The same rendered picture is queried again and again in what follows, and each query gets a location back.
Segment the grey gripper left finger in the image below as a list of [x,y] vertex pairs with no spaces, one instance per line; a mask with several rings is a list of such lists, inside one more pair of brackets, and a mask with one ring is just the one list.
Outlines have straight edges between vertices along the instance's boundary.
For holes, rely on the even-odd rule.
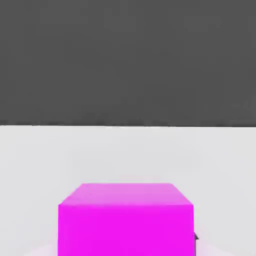
[[48,244],[30,251],[24,256],[58,256],[58,250],[55,245]]

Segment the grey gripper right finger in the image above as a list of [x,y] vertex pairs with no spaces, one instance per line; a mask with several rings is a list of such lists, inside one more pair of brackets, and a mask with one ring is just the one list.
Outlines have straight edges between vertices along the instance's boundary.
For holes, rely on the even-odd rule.
[[208,244],[195,233],[195,256],[225,256],[225,253]]

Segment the small magenta cube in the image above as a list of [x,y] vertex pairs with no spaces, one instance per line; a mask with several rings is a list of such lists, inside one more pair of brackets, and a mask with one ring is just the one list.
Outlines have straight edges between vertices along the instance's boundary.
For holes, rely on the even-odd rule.
[[57,256],[196,256],[195,241],[170,183],[84,183],[58,206]]

